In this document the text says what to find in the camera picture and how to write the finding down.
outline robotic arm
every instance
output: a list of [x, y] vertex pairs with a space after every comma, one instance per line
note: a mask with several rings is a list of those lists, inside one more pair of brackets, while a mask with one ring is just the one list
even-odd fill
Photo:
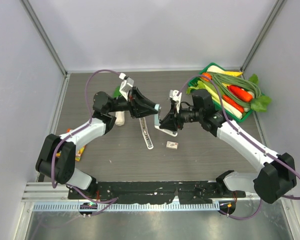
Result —
[[[76, 152], [113, 128], [116, 117], [109, 113], [129, 111], [132, 118], [154, 115], [155, 128], [174, 137], [177, 136], [178, 130], [183, 129], [185, 123], [199, 122], [204, 130], [236, 149], [252, 164], [257, 173], [238, 173], [233, 170], [223, 173], [216, 180], [225, 191], [257, 193], [265, 202], [273, 203], [296, 186], [296, 176], [267, 154], [262, 153], [256, 146], [264, 149], [266, 153], [277, 156], [293, 169], [295, 169], [294, 159], [287, 153], [279, 155], [265, 147], [241, 129], [234, 120], [229, 123], [223, 112], [215, 109], [212, 96], [207, 90], [195, 90], [192, 93], [193, 104], [182, 102], [181, 94], [178, 95], [177, 90], [171, 90], [170, 111], [160, 120], [159, 104], [143, 96], [137, 87], [133, 87], [133, 84], [134, 81], [130, 77], [124, 77], [120, 86], [122, 96], [116, 98], [103, 91], [96, 93], [93, 97], [94, 113], [87, 123], [60, 136], [48, 135], [39, 154], [36, 170], [47, 177], [52, 177], [54, 151], [57, 145], [65, 140], [59, 148], [60, 157], [55, 160], [55, 181], [75, 186], [89, 197], [94, 196], [98, 182], [94, 177], [75, 168]], [[256, 146], [249, 143], [244, 136], [248, 136]]]

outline reflective floor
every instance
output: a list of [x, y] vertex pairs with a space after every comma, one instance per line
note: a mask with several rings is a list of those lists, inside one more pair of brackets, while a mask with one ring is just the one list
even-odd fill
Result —
[[[251, 215], [258, 200], [240, 200], [236, 216]], [[82, 218], [77, 212], [34, 212], [26, 240], [291, 240], [281, 201], [264, 203], [249, 220], [216, 211], [105, 212]]]

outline gray wood tabletop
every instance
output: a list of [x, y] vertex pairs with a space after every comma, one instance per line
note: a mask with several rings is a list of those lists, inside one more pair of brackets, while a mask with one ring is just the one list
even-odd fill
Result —
[[[134, 85], [150, 100], [162, 106], [161, 117], [169, 111], [169, 91], [178, 90], [197, 71], [128, 72]], [[56, 134], [74, 129], [89, 119], [84, 89], [91, 74], [71, 74]], [[88, 88], [88, 99], [96, 92], [114, 93], [121, 80], [111, 73], [97, 74]], [[182, 94], [182, 100], [192, 102]], [[91, 141], [76, 167], [98, 181], [193, 181], [215, 180], [227, 170], [253, 173], [255, 170], [227, 143], [202, 129], [199, 123], [188, 123], [177, 137], [154, 128], [154, 117], [146, 118], [154, 148], [148, 150], [138, 119], [125, 113], [125, 124], [114, 126], [106, 135]], [[251, 115], [240, 124], [260, 141], [258, 129]], [[166, 148], [167, 141], [179, 143], [177, 150]]]

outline white panel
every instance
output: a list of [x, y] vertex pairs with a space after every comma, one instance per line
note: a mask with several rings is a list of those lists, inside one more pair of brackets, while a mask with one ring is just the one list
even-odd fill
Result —
[[31, 0], [69, 71], [242, 66], [275, 0]]
[[284, 5], [248, 66], [246, 75], [252, 73], [273, 100], [268, 112], [259, 114], [266, 141], [278, 153], [291, 154], [300, 173], [300, 0]]
[[63, 76], [21, 3], [0, 1], [0, 240], [17, 210], [49, 132]]

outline small white box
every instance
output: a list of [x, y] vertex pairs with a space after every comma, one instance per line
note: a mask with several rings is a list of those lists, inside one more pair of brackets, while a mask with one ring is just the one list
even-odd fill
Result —
[[167, 141], [166, 142], [166, 148], [167, 149], [178, 149], [179, 143], [173, 142], [173, 141]]

